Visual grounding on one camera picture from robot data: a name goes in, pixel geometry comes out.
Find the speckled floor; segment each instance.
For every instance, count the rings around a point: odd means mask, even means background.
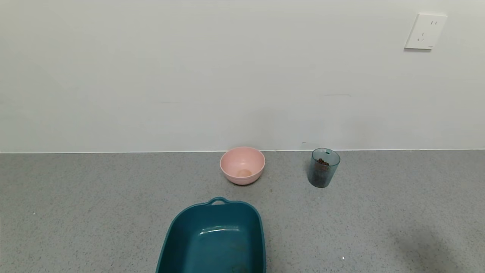
[[[264,154],[246,187],[221,153],[0,154],[0,272],[154,273],[172,219],[216,196],[260,212],[268,273],[484,272],[485,151],[340,152],[327,188],[309,152]]]

